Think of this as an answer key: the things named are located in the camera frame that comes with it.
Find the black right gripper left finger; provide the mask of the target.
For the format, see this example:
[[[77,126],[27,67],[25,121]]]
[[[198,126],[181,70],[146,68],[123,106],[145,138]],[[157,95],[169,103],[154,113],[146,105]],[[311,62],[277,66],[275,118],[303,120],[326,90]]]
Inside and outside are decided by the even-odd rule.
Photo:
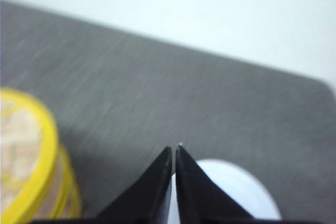
[[[158,155],[139,179],[97,215],[97,223],[167,223],[172,150]]]

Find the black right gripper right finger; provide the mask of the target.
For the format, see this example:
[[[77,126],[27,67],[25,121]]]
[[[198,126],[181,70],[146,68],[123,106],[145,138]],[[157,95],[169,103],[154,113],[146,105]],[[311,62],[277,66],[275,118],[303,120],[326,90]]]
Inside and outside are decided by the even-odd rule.
[[[179,145],[175,155],[180,223],[244,223],[255,218],[221,190]]]

